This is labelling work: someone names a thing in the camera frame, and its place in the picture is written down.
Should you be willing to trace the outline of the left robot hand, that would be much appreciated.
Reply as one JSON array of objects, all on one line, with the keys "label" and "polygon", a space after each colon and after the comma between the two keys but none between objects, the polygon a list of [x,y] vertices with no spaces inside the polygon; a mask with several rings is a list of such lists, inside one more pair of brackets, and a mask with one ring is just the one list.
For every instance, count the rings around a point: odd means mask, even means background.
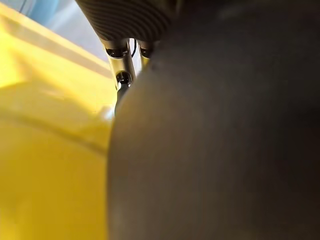
[{"label": "left robot hand", "polygon": [[182,0],[77,0],[101,41],[117,90],[114,110],[137,79],[133,58],[141,67],[151,59],[159,41],[178,17]]}]

